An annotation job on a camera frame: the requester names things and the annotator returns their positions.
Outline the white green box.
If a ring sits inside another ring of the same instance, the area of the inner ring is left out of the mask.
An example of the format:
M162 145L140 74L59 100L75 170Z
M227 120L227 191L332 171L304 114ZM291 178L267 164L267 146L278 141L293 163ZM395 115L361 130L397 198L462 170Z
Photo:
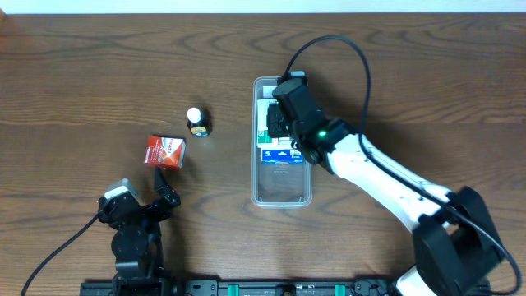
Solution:
M292 140L289 137L271 138L267 126L268 109L275 104L274 99L258 99L256 101L256 145L262 150L291 149Z

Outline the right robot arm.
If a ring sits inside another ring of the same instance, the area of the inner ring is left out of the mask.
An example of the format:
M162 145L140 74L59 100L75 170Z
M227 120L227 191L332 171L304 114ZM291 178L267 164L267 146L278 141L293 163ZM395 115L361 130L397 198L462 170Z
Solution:
M287 136L310 164L360 187L411 233L415 265L395 281L400 295L467 295L505 260L506 250L481 195L419 177L379 151L341 118L329 119L304 76L264 89L268 134Z

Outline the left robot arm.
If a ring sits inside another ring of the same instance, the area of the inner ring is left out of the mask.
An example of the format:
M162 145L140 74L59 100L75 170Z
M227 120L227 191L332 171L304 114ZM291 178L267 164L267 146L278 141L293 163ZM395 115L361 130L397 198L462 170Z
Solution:
M117 230L111 248L122 279L159 278L164 274L159 223L171 218L173 208L181 201L159 168L154 173L154 191L159 198L142 206L138 191L124 178L99 199L99 221Z

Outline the red medicine box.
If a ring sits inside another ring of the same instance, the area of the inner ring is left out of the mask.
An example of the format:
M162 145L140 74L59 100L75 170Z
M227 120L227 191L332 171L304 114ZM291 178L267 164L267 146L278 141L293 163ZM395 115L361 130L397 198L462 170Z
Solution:
M144 164L166 169L181 169L186 150L182 138L149 136Z

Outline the dark bottle white cap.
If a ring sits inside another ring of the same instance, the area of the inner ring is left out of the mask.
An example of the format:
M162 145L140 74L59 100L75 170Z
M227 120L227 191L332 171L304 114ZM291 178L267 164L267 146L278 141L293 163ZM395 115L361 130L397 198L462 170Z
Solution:
M187 127L195 137L209 136L211 124L205 113L197 107L187 110Z

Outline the clear plastic container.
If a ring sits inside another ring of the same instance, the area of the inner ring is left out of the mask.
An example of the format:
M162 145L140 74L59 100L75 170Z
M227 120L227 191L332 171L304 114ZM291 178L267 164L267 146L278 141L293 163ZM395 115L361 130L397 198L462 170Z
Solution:
M275 76L262 76L253 84L251 198L255 205L266 209L297 209L308 206L312 199L311 164L262 164L256 145L256 101L273 99L277 86Z

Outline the blue tall carton box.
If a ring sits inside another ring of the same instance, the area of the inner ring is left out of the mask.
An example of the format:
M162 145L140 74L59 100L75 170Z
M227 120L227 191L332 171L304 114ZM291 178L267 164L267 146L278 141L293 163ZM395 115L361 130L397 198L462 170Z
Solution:
M303 156L299 150L284 149L284 150L262 150L261 151L262 164L302 164Z

